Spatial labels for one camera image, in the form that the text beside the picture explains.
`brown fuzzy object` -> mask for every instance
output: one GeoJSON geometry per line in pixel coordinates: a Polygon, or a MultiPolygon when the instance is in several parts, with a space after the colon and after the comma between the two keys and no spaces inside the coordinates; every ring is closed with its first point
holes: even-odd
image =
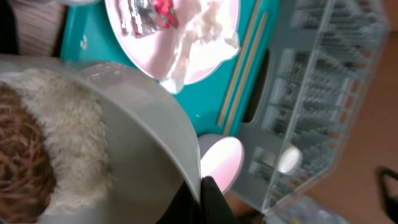
{"type": "Polygon", "coordinates": [[[37,222],[55,184],[39,126],[18,94],[0,83],[0,218],[37,222]]]}

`plate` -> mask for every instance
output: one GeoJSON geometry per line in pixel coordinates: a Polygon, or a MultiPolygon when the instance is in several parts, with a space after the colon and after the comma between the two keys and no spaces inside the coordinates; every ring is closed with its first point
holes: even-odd
{"type": "MultiPolygon", "coordinates": [[[[234,29],[238,24],[239,0],[225,0],[229,6],[229,16],[234,29]]],[[[174,8],[179,25],[183,26],[197,10],[198,0],[175,0],[174,8]]],[[[121,31],[121,17],[118,10],[118,0],[105,0],[106,11],[111,23],[112,30],[120,43],[120,46],[129,59],[146,75],[161,80],[169,69],[168,64],[174,47],[173,36],[177,29],[170,28],[156,32],[153,35],[136,39],[135,37],[124,37],[121,31]]],[[[214,65],[204,70],[194,71],[191,79],[186,84],[199,82],[209,76],[217,66],[214,65]]]]}

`blue tray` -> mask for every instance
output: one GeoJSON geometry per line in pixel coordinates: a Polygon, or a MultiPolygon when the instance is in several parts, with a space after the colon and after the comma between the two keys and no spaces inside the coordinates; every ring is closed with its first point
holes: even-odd
{"type": "MultiPolygon", "coordinates": [[[[217,133],[234,136],[238,132],[275,24],[278,2],[241,1],[238,34],[241,43],[247,42],[245,49],[220,65],[208,78],[186,86],[175,95],[198,135],[217,133]],[[257,28],[262,22],[265,25],[259,32],[257,28]],[[247,31],[249,23],[254,26],[251,32],[247,31]]],[[[104,1],[69,9],[61,58],[110,60],[135,67],[116,40],[104,1]],[[83,36],[87,40],[85,50],[80,47],[83,36]]]]}

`candy wrapper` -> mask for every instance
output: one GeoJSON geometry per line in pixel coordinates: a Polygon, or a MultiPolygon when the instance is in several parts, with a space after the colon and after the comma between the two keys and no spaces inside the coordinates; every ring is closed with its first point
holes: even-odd
{"type": "Polygon", "coordinates": [[[178,27],[174,55],[160,82],[169,92],[178,93],[199,70],[217,66],[239,51],[238,34],[232,28],[227,1],[200,1],[200,12],[178,27]]]}
{"type": "Polygon", "coordinates": [[[119,11],[124,36],[140,38],[178,26],[172,0],[119,0],[119,11]]]}

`dish rack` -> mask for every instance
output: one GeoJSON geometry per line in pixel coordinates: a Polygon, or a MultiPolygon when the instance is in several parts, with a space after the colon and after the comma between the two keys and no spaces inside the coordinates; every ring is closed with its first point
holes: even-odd
{"type": "Polygon", "coordinates": [[[245,161],[232,186],[264,214],[303,192],[335,163],[388,28],[379,1],[279,4],[269,63],[261,71],[266,73],[261,97],[238,132],[245,161]],[[290,144],[301,151],[302,162],[292,174],[282,174],[273,167],[290,144]],[[270,154],[271,166],[262,161],[270,154]]]}

